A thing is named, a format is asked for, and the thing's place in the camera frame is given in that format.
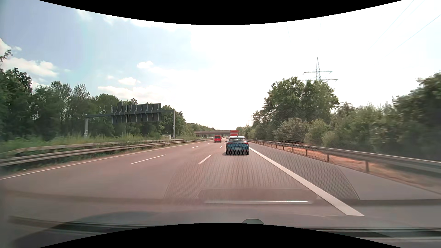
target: white solid line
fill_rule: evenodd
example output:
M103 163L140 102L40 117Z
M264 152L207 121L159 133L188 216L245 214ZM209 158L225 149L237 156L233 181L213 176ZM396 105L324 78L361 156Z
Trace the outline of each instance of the white solid line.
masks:
M143 162L143 161L146 161L146 160L149 160L149 159L152 159L152 158L148 158L148 159L144 159L144 160L141 160L141 161L138 161L138 162L135 162L135 163L131 163L131 165L132 165L132 164L139 163L139 162Z
M204 160L200 161L199 164L202 164L205 160L207 160L207 158L211 157L211 154L208 155L208 157L204 158Z
M288 174L290 177L296 179L299 183L303 184L305 187L307 187L308 189L310 189L311 191L316 193L318 196L322 197L325 201L329 202L330 204L332 204L334 207L336 207L338 210L342 211L346 215L364 216L362 213L358 212L357 210L355 210L352 207L348 206L344 202L342 202L339 199L335 198L334 196L332 196L328 192L326 192L326 191L322 190L321 188L315 186L314 184L312 184L311 182L307 181L303 177L301 177L301 176L295 174L294 172L288 170L287 168L281 166L277 162L271 160L270 158L268 158L265 155L259 153L258 151L254 150L253 148L250 147L250 150L255 152L257 155L261 156L262 158L264 158L268 162L272 163L277 168L281 169L283 172Z
M192 144L194 144L194 143L178 145L178 146L172 146L172 147L162 147L162 148L151 149L151 150L144 150L144 151L139 151L139 152L134 152L134 153L128 153L128 154L123 154L123 155L112 156L112 157L108 157L108 158L99 158L99 159L95 159L95 160L91 160L91 161L84 161L84 162L80 162L80 163L76 163L76 164L72 164L72 165L64 165L64 166L59 166L59 167L55 167L55 168L49 168L49 169L33 171L33 172L25 173L25 174L19 174L19 175L15 175L15 176L11 176L11 177L4 177L4 178L0 178L0 180L9 179L9 178L13 178L13 177L24 176L24 175L29 175L29 174L34 174L34 173L37 173L37 172L43 172L43 171L52 170L52 169L64 168L64 167L73 166L73 165L80 165L80 164L95 162L95 161L99 161L99 160L103 160L103 159L117 158L117 157L132 155L132 154L138 154L138 153L141 153L141 152L149 152L149 151L168 149L168 148L173 148L173 147L188 146L188 145L192 145Z

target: car bumper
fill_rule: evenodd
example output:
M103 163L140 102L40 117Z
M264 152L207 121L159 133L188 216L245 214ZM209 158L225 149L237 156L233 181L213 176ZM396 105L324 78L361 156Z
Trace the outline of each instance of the car bumper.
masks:
M241 152L241 151L250 151L250 148L227 148L225 149L226 152Z

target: power line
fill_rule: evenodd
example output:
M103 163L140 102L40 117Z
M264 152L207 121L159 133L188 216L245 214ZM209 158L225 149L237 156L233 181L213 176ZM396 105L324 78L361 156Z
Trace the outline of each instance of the power line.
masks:
M392 50L390 53L388 53L388 55L384 56L384 58L386 58L387 56L389 56L389 54L391 54L393 51L397 50L399 47L401 47L404 43L406 43L408 40L410 40L412 37L414 37L416 34L418 34L421 30L423 30L425 27L427 27L429 24L431 24L434 20L436 20L438 17L440 17L441 15L437 16L435 19L433 19L431 22L429 22L428 24L426 24L424 27L422 27L422 29L420 29L418 32L416 32L414 35L410 36L410 38L408 38L405 42L401 43L401 45L397 46L394 50Z
M397 19L407 10L407 8L409 8L409 6L414 2L415 0L412 0L412 2L403 10L403 12L401 12L401 14L395 19L395 21L397 21ZM370 46L370 48L368 50L370 50L375 43L377 43L378 40L380 40L380 38L387 32L387 30L389 30L390 27L392 27L392 25L395 23L395 21L392 22L392 24L386 29L386 31L384 31L383 34L380 35L380 37L378 37L378 39L372 44L372 46Z
M421 2L406 18L404 18L404 20L400 23L400 24L398 24L398 26L396 26L396 28L395 29L397 29L401 24L403 24L403 22L407 19L407 18L409 18L409 16L411 16L412 15L412 13L413 12L415 12L415 10L419 7L419 6L421 6L421 4L423 4L424 2L425 2L426 0L423 0L423 2Z

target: car rear window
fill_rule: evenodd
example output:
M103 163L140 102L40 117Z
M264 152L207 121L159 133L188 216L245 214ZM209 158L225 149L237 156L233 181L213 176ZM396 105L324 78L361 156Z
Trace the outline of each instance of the car rear window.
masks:
M241 141L245 141L244 138L231 138L230 141L232 142L241 142Z

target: sign board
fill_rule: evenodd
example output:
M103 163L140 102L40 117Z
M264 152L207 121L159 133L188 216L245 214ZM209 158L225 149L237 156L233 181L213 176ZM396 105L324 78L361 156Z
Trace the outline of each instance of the sign board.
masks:
M112 106L112 124L161 121L161 103Z

